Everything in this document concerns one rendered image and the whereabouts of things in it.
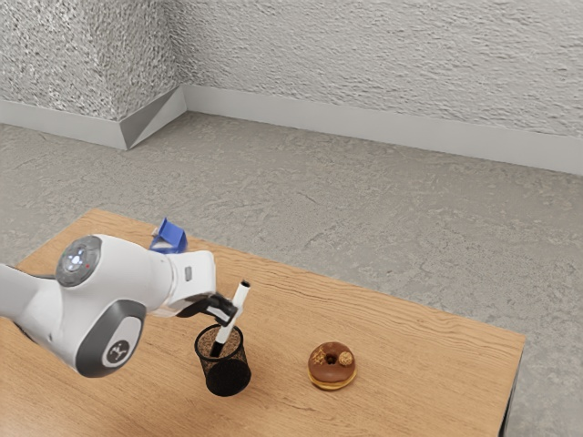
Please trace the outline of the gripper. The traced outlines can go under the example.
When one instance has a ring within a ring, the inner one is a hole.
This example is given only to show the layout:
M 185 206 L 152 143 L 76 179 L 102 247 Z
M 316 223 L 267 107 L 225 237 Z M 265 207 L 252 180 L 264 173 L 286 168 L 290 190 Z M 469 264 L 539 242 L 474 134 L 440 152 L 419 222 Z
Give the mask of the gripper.
M 197 314 L 212 316 L 219 325 L 229 325 L 238 313 L 239 308 L 229 299 L 214 293 L 210 296 L 196 296 L 188 299 L 188 307 L 176 314 L 179 318 L 190 318 Z

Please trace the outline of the white marker pen black cap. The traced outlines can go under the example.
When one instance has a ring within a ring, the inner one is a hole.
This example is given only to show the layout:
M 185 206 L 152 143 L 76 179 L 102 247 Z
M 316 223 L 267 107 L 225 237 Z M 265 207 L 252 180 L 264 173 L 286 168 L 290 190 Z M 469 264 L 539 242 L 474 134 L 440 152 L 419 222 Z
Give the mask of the white marker pen black cap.
M 210 349 L 210 357 L 218 358 L 222 352 L 222 349 L 229 339 L 233 328 L 235 327 L 237 318 L 243 312 L 244 302 L 248 296 L 250 291 L 251 284 L 243 279 L 238 288 L 235 291 L 233 299 L 230 301 L 230 313 L 229 313 L 229 323 L 225 326 L 221 326 L 216 337 L 213 345 Z

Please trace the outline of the black mesh pen holder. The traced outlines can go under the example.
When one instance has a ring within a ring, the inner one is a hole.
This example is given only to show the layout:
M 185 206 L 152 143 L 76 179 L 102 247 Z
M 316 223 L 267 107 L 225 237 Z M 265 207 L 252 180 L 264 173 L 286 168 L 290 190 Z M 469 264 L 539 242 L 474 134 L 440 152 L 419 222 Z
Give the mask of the black mesh pen holder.
M 210 355 L 220 325 L 210 325 L 194 341 L 194 351 L 199 358 L 207 389 L 214 395 L 230 397 L 242 392 L 251 381 L 251 369 L 244 349 L 244 337 L 234 327 L 220 355 Z

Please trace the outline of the chocolate glazed donut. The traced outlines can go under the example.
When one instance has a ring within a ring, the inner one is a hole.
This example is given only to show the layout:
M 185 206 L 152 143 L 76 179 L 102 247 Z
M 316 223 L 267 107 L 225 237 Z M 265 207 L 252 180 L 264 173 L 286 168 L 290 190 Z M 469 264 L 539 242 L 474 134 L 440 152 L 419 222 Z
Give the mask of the chocolate glazed donut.
M 310 381 L 321 390 L 340 390 L 349 385 L 356 374 L 356 359 L 352 351 L 337 341 L 320 344 L 308 359 Z

